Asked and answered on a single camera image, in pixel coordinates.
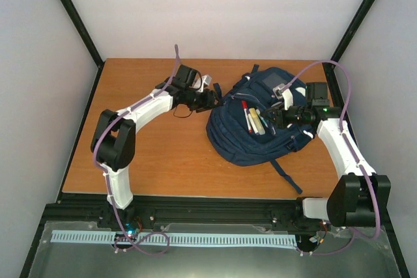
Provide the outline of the yellow highlighter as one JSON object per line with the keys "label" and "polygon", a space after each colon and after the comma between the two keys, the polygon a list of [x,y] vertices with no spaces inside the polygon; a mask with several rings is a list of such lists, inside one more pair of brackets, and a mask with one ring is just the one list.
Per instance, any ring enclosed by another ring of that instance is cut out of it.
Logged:
{"label": "yellow highlighter", "polygon": [[250,115],[252,116],[252,119],[255,122],[255,125],[256,125],[257,131],[259,132],[259,135],[264,135],[265,134],[265,129],[263,128],[263,125],[261,123],[260,118],[257,115],[256,110],[254,108],[249,108],[249,112],[250,112]]}

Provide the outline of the purple capped marker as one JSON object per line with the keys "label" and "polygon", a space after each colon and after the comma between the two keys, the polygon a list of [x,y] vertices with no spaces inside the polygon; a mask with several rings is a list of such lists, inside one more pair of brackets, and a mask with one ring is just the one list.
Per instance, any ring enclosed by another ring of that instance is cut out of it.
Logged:
{"label": "purple capped marker", "polygon": [[255,125],[255,122],[252,119],[252,116],[250,115],[250,112],[249,112],[248,109],[246,110],[246,113],[247,113],[247,118],[248,118],[248,120],[250,122],[250,125],[251,125],[251,128],[252,128],[254,134],[259,134],[259,132],[257,131],[256,125]]}

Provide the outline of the navy blue student backpack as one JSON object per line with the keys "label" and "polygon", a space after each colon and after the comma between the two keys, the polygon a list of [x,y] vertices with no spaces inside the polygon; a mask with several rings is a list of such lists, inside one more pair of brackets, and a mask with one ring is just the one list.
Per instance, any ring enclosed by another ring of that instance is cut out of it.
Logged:
{"label": "navy blue student backpack", "polygon": [[278,129],[260,112],[282,103],[274,92],[281,84],[291,82],[295,105],[306,104],[306,84],[278,67],[260,70],[254,65],[233,88],[222,96],[222,105],[213,109],[206,133],[215,151],[226,161],[238,166],[270,163],[297,193],[302,189],[285,173],[277,159],[303,149],[314,137],[310,125],[290,125]]}

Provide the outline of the red capped marker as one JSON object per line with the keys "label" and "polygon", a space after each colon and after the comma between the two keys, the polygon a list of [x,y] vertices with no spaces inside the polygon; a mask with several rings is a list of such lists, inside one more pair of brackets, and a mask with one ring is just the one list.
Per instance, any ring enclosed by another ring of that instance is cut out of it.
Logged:
{"label": "red capped marker", "polygon": [[251,122],[250,112],[248,110],[248,105],[247,105],[247,102],[245,100],[242,100],[242,106],[243,106],[246,121],[247,121],[248,131],[249,131],[249,133],[253,133],[253,126],[252,126],[252,122]]}

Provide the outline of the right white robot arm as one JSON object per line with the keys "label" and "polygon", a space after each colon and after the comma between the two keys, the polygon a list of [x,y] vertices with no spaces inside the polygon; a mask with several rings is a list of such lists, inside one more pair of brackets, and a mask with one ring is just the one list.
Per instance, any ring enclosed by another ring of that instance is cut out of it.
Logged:
{"label": "right white robot arm", "polygon": [[279,104],[261,115],[276,128],[309,125],[324,143],[338,175],[338,183],[329,198],[306,197],[303,215],[321,219],[335,227],[381,226],[391,184],[385,175],[377,175],[354,142],[340,107],[332,107],[324,82],[308,83],[306,104],[296,105],[288,85],[273,90]]}

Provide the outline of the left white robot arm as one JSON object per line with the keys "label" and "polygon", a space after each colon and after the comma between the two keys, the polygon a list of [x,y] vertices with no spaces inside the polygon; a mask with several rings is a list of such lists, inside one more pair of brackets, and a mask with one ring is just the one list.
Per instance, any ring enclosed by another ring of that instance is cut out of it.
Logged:
{"label": "left white robot arm", "polygon": [[136,153],[136,135],[156,117],[185,105],[200,113],[220,105],[219,89],[210,90],[212,78],[183,64],[149,95],[134,104],[101,112],[91,142],[93,164],[103,171],[108,189],[107,199],[116,209],[112,218],[120,227],[129,227],[136,212],[128,205],[133,200],[129,165]]}

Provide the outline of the white green glue stick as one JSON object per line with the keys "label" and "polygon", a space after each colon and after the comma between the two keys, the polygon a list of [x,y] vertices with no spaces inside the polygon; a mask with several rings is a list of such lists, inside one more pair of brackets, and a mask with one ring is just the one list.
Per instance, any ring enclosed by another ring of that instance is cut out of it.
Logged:
{"label": "white green glue stick", "polygon": [[266,128],[268,128],[269,126],[268,126],[268,123],[267,123],[267,121],[261,116],[261,112],[260,112],[260,110],[258,110],[258,109],[256,109],[256,112],[257,112],[257,115],[258,115],[258,117],[260,118],[260,120],[261,120],[261,122],[263,123],[263,125],[266,127]]}

